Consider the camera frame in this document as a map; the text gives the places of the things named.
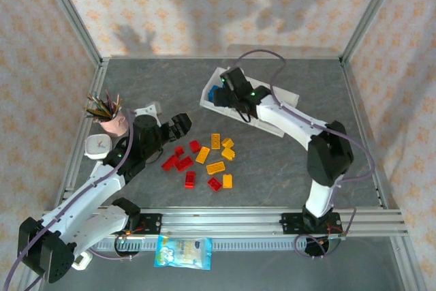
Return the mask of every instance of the wallpaper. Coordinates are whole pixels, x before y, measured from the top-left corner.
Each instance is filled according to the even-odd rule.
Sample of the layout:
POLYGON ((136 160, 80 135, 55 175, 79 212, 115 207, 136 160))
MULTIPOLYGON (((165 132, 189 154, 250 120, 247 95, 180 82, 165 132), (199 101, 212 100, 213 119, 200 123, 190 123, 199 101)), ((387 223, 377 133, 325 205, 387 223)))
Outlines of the wallpaper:
POLYGON ((72 0, 104 57, 338 57, 370 0, 72 0))
POLYGON ((0 22, 3 289, 20 223, 55 203, 94 67, 55 0, 0 0, 0 22))
POLYGON ((360 109, 436 290, 436 0, 386 0, 352 59, 360 109))

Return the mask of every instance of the plastic package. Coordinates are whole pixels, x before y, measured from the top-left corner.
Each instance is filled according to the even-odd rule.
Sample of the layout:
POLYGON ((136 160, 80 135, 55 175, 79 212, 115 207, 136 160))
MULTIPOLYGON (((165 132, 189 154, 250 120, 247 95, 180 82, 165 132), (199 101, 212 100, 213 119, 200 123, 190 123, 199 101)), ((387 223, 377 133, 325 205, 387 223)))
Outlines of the plastic package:
POLYGON ((159 235, 155 256, 155 267, 187 267, 189 269, 211 269, 212 239, 171 239, 159 235))

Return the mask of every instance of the white tray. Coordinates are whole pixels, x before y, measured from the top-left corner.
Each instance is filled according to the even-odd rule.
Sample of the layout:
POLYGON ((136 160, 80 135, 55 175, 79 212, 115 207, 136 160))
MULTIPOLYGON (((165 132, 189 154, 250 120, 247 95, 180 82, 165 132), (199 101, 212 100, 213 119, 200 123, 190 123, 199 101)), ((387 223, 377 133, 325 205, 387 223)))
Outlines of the white tray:
MULTIPOLYGON (((259 121, 258 119, 253 119, 253 118, 251 119, 250 123, 246 123, 241 119, 240 115, 238 114, 238 112, 235 109, 227 108, 227 107, 216 107, 216 106, 214 106, 214 104, 212 102, 209 101, 209 98, 208 98, 209 91, 212 89, 212 87, 214 85, 217 85, 219 87, 223 85, 219 75, 224 73, 226 70, 227 69, 217 67, 217 69, 215 70, 215 72, 213 73, 213 75, 211 76, 211 78, 209 79, 209 81, 207 82, 206 86, 203 89, 202 97, 200 99, 200 106, 208 108, 210 110, 213 110, 214 112, 219 112, 222 115, 229 116, 229 117, 236 119, 240 122, 243 122, 245 124, 249 124, 251 126, 257 127, 257 128, 262 129, 264 131, 272 133, 276 136, 283 137, 285 135, 285 133, 281 129, 278 129, 277 127, 275 127, 274 125, 271 125, 269 123, 265 123, 265 122, 259 121)), ((254 78, 250 78, 248 76, 246 76, 246 77, 254 89, 260 85, 263 85, 267 88, 270 87, 268 84, 260 82, 258 80, 255 80, 254 78)), ((300 97, 299 95, 292 93, 292 92, 289 92, 289 91, 286 91, 286 90, 283 90, 283 89, 280 89, 278 87, 275 87, 274 90, 275 90, 277 97, 282 102, 285 102, 286 104, 289 104, 292 107, 297 106, 298 98, 300 97)))

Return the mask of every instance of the clock face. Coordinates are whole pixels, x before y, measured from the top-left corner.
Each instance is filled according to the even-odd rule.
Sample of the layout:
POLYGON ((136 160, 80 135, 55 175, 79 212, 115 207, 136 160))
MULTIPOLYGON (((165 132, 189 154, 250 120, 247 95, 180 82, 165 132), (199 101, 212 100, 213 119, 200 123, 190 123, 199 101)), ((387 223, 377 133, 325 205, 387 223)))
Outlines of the clock face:
POLYGON ((95 134, 87 138, 85 153, 87 155, 104 155, 112 149, 112 141, 107 134, 95 134))

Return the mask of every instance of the yellow lego brick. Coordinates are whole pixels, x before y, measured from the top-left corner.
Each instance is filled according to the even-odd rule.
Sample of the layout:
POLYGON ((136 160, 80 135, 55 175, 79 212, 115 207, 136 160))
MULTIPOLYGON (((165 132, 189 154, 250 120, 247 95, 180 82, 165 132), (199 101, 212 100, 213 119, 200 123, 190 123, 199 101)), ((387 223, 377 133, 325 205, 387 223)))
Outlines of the yellow lego brick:
POLYGON ((234 159, 235 153, 230 148, 224 148, 223 152, 221 153, 221 156, 232 161, 234 159))
POLYGON ((233 176, 231 174, 223 175, 223 188, 232 189, 233 188, 233 176))
POLYGON ((206 166, 207 173, 214 175, 225 170, 224 162, 217 162, 206 166))
POLYGON ((202 147, 200 149, 200 152, 198 153, 198 156, 196 158, 196 162, 200 164, 204 164, 206 161, 207 155, 209 154, 209 151, 211 151, 208 147, 202 147))
POLYGON ((224 148, 232 148, 234 146, 234 142, 231 138, 225 138, 221 144, 224 148))
POLYGON ((219 133, 212 133, 211 143, 212 143, 212 149, 220 149, 221 148, 219 133))

